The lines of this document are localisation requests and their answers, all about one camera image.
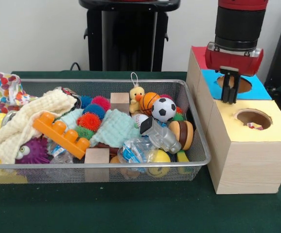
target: metal basket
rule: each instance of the metal basket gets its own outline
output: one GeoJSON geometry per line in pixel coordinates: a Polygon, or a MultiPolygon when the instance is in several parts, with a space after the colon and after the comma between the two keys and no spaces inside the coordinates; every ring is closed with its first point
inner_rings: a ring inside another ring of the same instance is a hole
{"type": "MultiPolygon", "coordinates": [[[[181,80],[142,80],[146,92],[170,95],[194,127],[193,144],[186,151],[190,162],[146,164],[73,164],[0,165],[0,183],[83,183],[83,182],[140,182],[140,181],[191,181],[201,166],[210,159],[208,144],[189,89],[181,80]]],[[[24,90],[34,96],[57,86],[68,87],[79,95],[97,95],[110,98],[111,92],[129,92],[130,80],[62,80],[23,79],[24,90]]]]}

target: black cable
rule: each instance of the black cable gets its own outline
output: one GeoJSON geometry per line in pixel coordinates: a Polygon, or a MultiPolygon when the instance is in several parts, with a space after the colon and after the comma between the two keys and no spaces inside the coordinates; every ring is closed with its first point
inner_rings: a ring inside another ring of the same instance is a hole
{"type": "Polygon", "coordinates": [[[81,70],[81,68],[77,62],[72,63],[70,70],[72,70],[75,65],[78,67],[78,70],[81,70]]]}

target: cream towel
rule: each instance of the cream towel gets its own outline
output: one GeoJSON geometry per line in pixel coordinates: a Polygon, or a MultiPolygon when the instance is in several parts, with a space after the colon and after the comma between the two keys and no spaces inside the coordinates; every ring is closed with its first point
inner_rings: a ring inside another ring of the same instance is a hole
{"type": "Polygon", "coordinates": [[[41,133],[35,130],[32,125],[42,113],[51,112],[55,117],[60,117],[69,111],[75,103],[74,97],[56,89],[24,105],[12,120],[0,129],[1,162],[14,164],[20,146],[33,137],[41,136],[41,133]]]}

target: yellow box top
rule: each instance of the yellow box top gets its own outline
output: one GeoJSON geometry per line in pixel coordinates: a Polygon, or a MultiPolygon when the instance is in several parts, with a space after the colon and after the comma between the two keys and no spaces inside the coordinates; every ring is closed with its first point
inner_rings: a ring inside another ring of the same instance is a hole
{"type": "Polygon", "coordinates": [[[236,104],[215,100],[233,142],[281,142],[281,110],[274,100],[238,100],[236,104]],[[261,125],[251,129],[247,123],[261,125]]]}

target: purple spiky toy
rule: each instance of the purple spiky toy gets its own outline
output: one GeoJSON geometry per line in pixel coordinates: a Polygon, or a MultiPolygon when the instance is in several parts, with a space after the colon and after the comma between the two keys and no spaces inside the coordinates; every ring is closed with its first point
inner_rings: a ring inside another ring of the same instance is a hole
{"type": "Polygon", "coordinates": [[[18,151],[15,159],[16,164],[48,164],[48,140],[44,137],[32,138],[18,151]]]}

